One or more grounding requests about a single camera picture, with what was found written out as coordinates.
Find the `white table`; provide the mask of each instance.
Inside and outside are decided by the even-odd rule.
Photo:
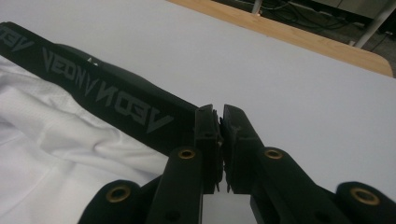
[[[220,114],[236,105],[265,145],[288,151],[323,188],[357,180],[396,200],[393,78],[161,0],[3,0],[0,21]],[[247,196],[205,196],[203,223],[253,222]]]

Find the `gray floor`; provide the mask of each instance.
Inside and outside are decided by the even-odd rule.
[[[222,4],[226,4],[232,7],[238,7],[240,9],[250,11],[252,9],[252,4],[244,3],[248,0],[216,0],[221,2]],[[365,27],[358,23],[347,23],[342,21],[342,15],[339,18],[335,18],[334,16],[330,16],[324,13],[316,12],[312,9],[306,7],[298,7],[293,4],[293,6],[297,7],[298,11],[302,13],[303,16],[294,13],[294,15],[290,14],[290,10],[293,10],[293,6],[287,5],[285,7],[279,8],[277,10],[268,10],[266,8],[278,8],[279,6],[266,5],[266,1],[263,1],[263,7],[261,10],[261,14],[263,17],[268,19],[276,20],[284,22],[290,26],[294,26],[308,32],[325,36],[330,39],[346,43],[349,41],[358,41],[361,35],[365,31]],[[363,46],[363,49],[372,51],[378,55],[381,55],[385,59],[387,59],[392,67],[393,75],[396,77],[396,41],[394,37],[386,34],[380,34],[377,32],[374,34],[369,41]]]

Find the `black plastic part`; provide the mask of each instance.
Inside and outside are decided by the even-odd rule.
[[[154,200],[155,192],[160,185],[161,178],[162,176],[160,175],[140,188],[136,197],[136,207],[134,208],[134,224],[145,223],[149,215],[152,201]]]
[[[205,105],[195,112],[194,146],[203,155],[204,194],[213,194],[215,186],[222,179],[222,157],[220,146],[222,137],[219,130],[219,117],[213,105]]]
[[[351,223],[285,151],[263,148],[256,157],[262,190],[273,203],[280,223]]]
[[[255,152],[264,145],[254,131],[245,112],[225,105],[221,133],[224,137],[223,158],[226,180],[233,193],[250,194],[256,179]]]
[[[353,223],[396,223],[396,203],[368,185],[343,183],[337,188],[335,201]]]
[[[260,181],[253,186],[250,207],[258,224],[279,224],[279,214]]]
[[[202,192],[200,150],[175,149],[169,156],[146,224],[201,223]]]
[[[95,65],[87,54],[12,22],[0,23],[0,54],[59,85],[96,117],[164,155],[192,142],[197,107],[134,73],[108,63]]]
[[[136,183],[126,180],[117,180],[102,187],[87,205],[78,224],[130,224],[136,222],[139,216],[136,209],[136,197],[139,193]],[[111,202],[108,197],[116,199]]]

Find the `white fabric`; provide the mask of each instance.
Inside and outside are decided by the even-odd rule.
[[[146,184],[167,160],[1,56],[0,155],[0,223],[77,223],[104,184]]]

